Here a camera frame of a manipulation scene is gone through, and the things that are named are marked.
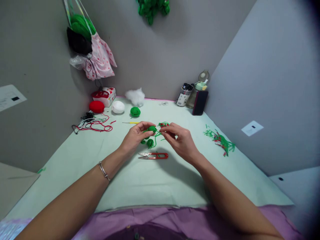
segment bracelet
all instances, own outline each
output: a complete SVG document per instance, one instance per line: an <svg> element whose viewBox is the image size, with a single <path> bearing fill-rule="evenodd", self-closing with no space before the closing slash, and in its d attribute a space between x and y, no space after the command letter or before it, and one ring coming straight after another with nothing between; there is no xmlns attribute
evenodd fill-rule
<svg viewBox="0 0 320 240"><path fill-rule="evenodd" d="M103 169L103 167L102 167L102 162L99 162L98 165L100 166L100 169L101 169L104 177L107 178L109 181L111 181L110 178L108 177L108 174L106 174L106 172L104 171L104 169Z"/></svg>

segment light green tablecloth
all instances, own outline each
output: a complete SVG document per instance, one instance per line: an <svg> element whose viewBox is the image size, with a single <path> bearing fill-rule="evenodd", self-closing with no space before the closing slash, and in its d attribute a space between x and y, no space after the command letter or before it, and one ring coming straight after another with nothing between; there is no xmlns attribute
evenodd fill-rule
<svg viewBox="0 0 320 240"><path fill-rule="evenodd" d="M41 173L6 219L37 215L63 190L121 144L133 126L122 122L130 121L150 121L156 125L164 121L175 122L189 129L199 151L255 205L293 204L237 148L229 157L223 157L224 150L203 134L207 130L207 124L210 129L216 128L224 135L205 113L202 116L192 116L190 109L178 107L173 102L163 106L161 101L147 100L140 108L140 117L131 119L129 114L132 105L128 100L115 100L125 103L125 113L109 119L108 123L116 120L112 124L113 130L101 133L81 131L78 135L72 133L47 162L46 171ZM105 114L112 116L111 108L105 108ZM141 205L198 207L208 203L207 191L200 174L180 158L166 140L161 139L162 136L157 138L157 146L152 151L167 152L169 158L141 160L138 159L140 155L135 154L111 181L96 209L97 212ZM146 145L141 144L137 153L145 151Z"/></svg>

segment red scissors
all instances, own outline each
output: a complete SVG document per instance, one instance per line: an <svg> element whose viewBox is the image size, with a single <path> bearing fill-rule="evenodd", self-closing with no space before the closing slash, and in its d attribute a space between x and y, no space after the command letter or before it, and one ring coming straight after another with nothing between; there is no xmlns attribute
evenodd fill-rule
<svg viewBox="0 0 320 240"><path fill-rule="evenodd" d="M139 157L140 159L167 159L167 153L139 153L139 155L143 157Z"/></svg>

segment yellow crochet hook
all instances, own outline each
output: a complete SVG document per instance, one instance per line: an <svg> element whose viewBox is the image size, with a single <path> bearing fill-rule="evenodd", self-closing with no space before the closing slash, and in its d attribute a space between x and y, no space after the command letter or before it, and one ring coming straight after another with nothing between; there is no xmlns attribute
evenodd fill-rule
<svg viewBox="0 0 320 240"><path fill-rule="evenodd" d="M139 122L122 122L122 123L138 124Z"/></svg>

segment phone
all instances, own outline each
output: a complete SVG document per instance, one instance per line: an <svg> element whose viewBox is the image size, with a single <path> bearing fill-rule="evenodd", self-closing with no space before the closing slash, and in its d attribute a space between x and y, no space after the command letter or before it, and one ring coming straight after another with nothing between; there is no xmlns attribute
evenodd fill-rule
<svg viewBox="0 0 320 240"><path fill-rule="evenodd" d="M208 97L207 91L199 91L197 92L196 100L194 102L194 107L192 111L192 115L200 116L203 114L204 107L206 105Z"/></svg>

